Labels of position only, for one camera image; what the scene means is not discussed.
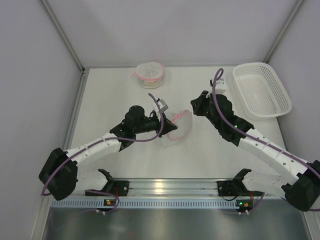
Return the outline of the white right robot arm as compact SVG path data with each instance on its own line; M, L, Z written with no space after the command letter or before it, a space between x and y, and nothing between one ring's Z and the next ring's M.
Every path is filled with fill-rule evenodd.
M204 90L190 102L193 114L206 117L227 142L263 161L278 174L263 174L243 168L231 181L236 195L261 192L283 198L303 212L319 212L313 205L320 198L320 162L308 162L262 135L253 124L234 114L223 94Z

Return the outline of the white mesh laundry bag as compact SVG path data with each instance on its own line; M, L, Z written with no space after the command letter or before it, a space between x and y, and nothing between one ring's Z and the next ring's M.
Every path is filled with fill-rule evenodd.
M133 75L145 89L155 89L164 82L165 67L159 62L146 62L138 65Z
M167 117L177 126L177 129L162 136L161 143L165 147L180 143L186 138L193 126L193 115L187 109L182 110L179 113L170 111Z

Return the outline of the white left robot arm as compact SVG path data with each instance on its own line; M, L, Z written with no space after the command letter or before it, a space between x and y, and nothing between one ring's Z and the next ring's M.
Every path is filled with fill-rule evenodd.
M38 178L57 201L77 192L84 192L87 196L110 193L114 179L109 172L100 168L93 172L81 173L80 169L109 154L128 148L136 142L138 134L155 132L160 138L177 129L178 126L162 111L153 110L146 116L143 107L134 105L121 123L93 142L68 150L54 149Z

